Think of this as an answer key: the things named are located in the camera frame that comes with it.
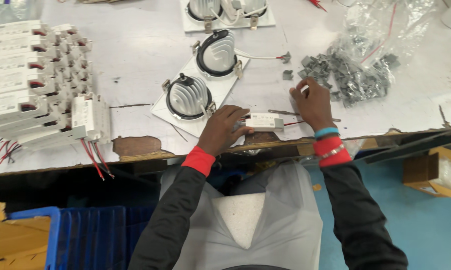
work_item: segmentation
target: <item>table surface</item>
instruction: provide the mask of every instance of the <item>table surface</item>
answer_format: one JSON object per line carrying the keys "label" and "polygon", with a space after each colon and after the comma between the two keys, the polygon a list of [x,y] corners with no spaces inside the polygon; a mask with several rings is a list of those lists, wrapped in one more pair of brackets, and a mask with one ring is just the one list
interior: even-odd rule
{"label": "table surface", "polygon": [[[451,29],[439,20],[446,9],[438,1],[438,12],[408,65],[394,72],[395,83],[385,98],[345,108],[331,102],[332,115],[342,138],[379,136],[390,129],[423,132],[451,127]],[[325,53],[342,29],[347,10],[324,1],[328,12],[307,0],[270,0],[276,26],[257,31],[234,29],[236,48],[257,56],[290,52],[289,64],[279,60],[252,59],[244,77],[237,81],[224,104],[291,111],[289,88],[299,82],[297,72],[306,56]],[[108,162],[166,158],[187,154],[197,138],[174,128],[150,112],[161,95],[161,84],[173,79],[192,56],[191,46],[207,35],[184,33],[179,0],[125,0],[115,3],[82,4],[45,1],[42,20],[50,26],[70,23],[93,40],[87,57],[93,62],[95,92],[111,106],[113,144],[101,146]],[[283,81],[283,70],[294,70],[293,81]],[[284,121],[295,122],[292,116]],[[241,149],[310,142],[312,129],[306,124],[288,126],[275,135],[268,132],[244,138]],[[13,164],[0,165],[0,174],[90,164],[80,144],[14,154]]]}

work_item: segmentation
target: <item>silver bracelet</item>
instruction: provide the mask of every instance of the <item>silver bracelet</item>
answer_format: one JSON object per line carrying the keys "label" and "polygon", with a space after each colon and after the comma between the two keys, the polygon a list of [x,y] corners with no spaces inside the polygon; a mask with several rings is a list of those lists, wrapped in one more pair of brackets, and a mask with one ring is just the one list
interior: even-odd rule
{"label": "silver bracelet", "polygon": [[330,156],[334,156],[334,155],[336,155],[337,153],[339,153],[340,151],[342,151],[344,148],[345,148],[345,147],[344,147],[344,144],[341,144],[341,145],[339,145],[339,147],[337,147],[336,149],[330,151],[330,152],[327,153],[327,154],[324,154],[324,155],[322,155],[322,156],[319,156],[318,158],[319,158],[320,160],[323,160],[323,159],[328,158],[328,157],[330,157]]}

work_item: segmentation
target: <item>person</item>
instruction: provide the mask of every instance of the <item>person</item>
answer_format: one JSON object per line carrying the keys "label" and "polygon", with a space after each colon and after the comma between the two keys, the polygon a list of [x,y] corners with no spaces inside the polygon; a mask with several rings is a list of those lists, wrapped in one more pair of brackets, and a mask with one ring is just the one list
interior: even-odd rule
{"label": "person", "polygon": [[[318,136],[313,146],[346,265],[350,270],[407,269],[406,255],[393,245],[384,214],[338,137],[329,90],[309,77],[290,94],[302,119]],[[318,269],[322,220],[309,174],[299,163],[282,163],[259,173],[259,180],[241,181],[246,191],[235,194],[265,192],[249,249],[234,242],[211,203],[222,195],[206,183],[206,177],[216,156],[242,135],[254,132],[250,127],[233,131],[248,112],[230,105],[218,109],[177,172],[164,173],[162,178],[169,181],[162,182],[161,198],[137,242],[129,270]]]}

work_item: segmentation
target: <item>red cuff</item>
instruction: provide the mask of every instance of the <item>red cuff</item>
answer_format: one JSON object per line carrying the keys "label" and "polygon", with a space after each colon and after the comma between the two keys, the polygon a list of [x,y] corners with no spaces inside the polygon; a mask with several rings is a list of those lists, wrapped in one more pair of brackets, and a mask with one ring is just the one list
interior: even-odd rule
{"label": "red cuff", "polygon": [[[332,137],[320,140],[313,144],[314,151],[317,156],[324,156],[325,154],[329,153],[330,151],[338,148],[342,144],[342,140],[339,137]],[[324,159],[321,159],[318,162],[318,165],[320,167],[327,167],[332,165],[337,165],[341,163],[348,163],[352,159],[349,156],[349,152],[347,149],[343,149],[339,153],[326,157]]]}
{"label": "red cuff", "polygon": [[207,177],[211,173],[211,167],[215,161],[216,158],[214,156],[207,154],[199,146],[194,146],[194,149],[187,155],[186,161],[182,163],[182,166],[196,169]]}

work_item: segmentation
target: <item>hand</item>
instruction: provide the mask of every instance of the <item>hand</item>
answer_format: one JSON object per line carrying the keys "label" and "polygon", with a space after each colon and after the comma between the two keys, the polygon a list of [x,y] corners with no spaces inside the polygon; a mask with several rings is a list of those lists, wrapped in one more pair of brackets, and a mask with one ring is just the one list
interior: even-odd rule
{"label": "hand", "polygon": [[[304,86],[309,87],[301,92]],[[299,108],[302,120],[309,124],[314,132],[326,127],[337,128],[332,121],[329,89],[320,86],[312,77],[307,77],[289,92]]]}
{"label": "hand", "polygon": [[197,146],[207,154],[215,157],[229,149],[242,135],[254,133],[254,128],[247,126],[242,126],[232,132],[235,123],[249,111],[248,108],[234,105],[224,105],[218,109],[207,120],[207,124],[198,139]]}

